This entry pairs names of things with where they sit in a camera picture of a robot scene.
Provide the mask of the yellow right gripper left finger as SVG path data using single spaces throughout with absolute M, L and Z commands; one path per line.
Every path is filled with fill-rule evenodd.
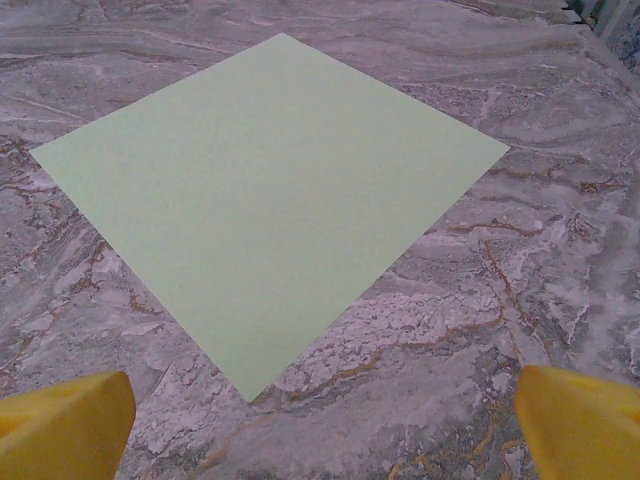
M 114 480 L 135 417 L 123 371 L 4 397 L 0 480 Z

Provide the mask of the light green paper sheet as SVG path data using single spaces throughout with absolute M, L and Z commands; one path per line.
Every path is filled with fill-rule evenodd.
M 278 34 L 32 154 L 253 400 L 506 151 Z

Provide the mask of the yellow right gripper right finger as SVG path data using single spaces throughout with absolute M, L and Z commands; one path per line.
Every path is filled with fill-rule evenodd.
M 640 389 L 528 365 L 515 411 L 540 480 L 640 480 Z

